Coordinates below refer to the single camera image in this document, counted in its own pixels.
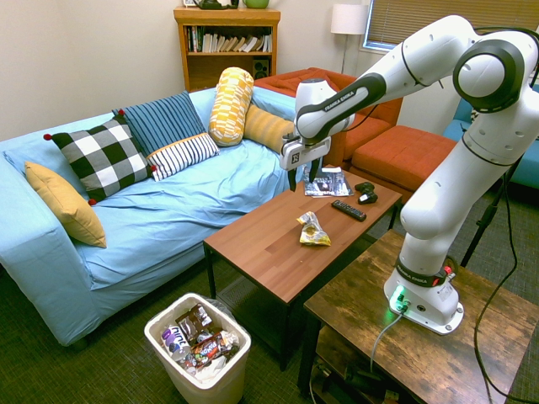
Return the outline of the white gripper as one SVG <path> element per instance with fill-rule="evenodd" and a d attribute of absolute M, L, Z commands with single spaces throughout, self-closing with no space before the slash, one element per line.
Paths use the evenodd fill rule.
<path fill-rule="evenodd" d="M 308 179 L 312 183 L 318 174 L 322 157 L 329 153 L 331 146 L 330 137 L 311 146 L 307 145 L 304 140 L 301 136 L 296 136 L 293 133 L 282 138 L 280 167 L 288 171 L 291 192 L 296 191 L 296 168 L 311 162 Z"/>

